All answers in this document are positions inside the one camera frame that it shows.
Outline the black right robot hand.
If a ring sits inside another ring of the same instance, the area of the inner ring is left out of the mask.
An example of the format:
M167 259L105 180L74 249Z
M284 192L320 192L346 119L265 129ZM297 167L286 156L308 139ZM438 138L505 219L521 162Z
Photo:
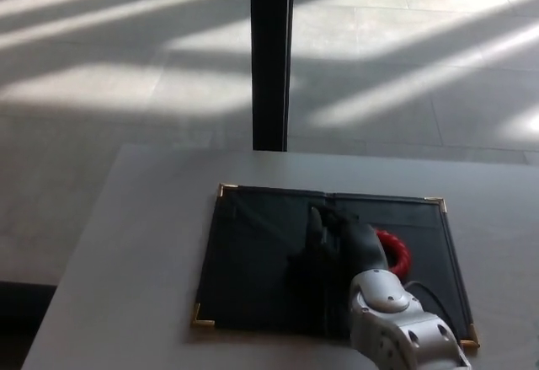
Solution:
M355 276L373 270L389 270L376 230L346 210L310 205L304 247L288 257L291 279L312 288L347 288Z

